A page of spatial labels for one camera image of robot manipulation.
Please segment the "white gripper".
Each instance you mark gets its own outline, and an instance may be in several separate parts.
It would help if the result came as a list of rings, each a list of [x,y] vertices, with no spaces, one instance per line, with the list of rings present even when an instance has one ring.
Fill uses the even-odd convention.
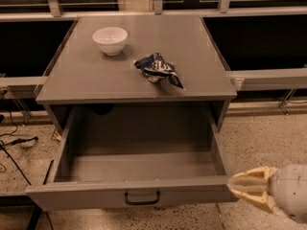
[[[307,223],[307,165],[259,167],[232,175],[229,191],[259,210]]]

